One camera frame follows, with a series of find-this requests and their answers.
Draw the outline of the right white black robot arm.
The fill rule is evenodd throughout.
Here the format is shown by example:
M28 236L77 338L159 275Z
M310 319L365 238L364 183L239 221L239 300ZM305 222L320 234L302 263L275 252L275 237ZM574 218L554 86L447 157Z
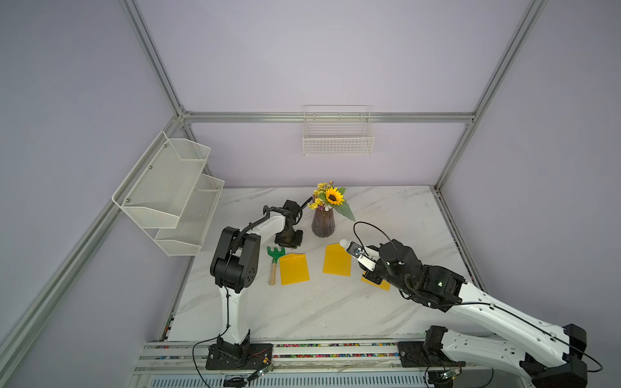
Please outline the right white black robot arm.
M469 319L493 333L483 338L431 326L414 351L399 345L404 367L476 364L512 373L534 387L587 386L587 335L579 326L546 323L510 307L448 268L423 264L412 248L395 239L378 247L342 245L368 281L386 282L405 300Z

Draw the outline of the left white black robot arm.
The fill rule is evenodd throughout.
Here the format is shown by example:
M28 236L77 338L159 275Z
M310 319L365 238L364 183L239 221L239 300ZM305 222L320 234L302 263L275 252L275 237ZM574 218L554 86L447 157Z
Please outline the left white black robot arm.
M258 220L243 229L228 226L221 232L210 265L223 304L223 332L215 345L218 355L237 360L249 357L247 290L256 279L262 242L273 239L281 248L300 247L303 232L296 226L302 213L303 207L293 200L281 207L265 205Z

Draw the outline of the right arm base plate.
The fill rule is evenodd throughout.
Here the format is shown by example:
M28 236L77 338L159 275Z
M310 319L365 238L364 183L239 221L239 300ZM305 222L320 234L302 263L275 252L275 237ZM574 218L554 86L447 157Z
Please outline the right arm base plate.
M442 350L427 350L423 341L397 343L399 359L403 368L464 367L462 361L453 361Z

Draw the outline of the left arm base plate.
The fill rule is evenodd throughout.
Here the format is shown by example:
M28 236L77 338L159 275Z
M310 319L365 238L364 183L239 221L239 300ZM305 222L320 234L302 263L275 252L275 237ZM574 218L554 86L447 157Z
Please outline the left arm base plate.
M246 344L241 347L226 347L213 344L205 362L207 370L258 370L273 358L273 344Z

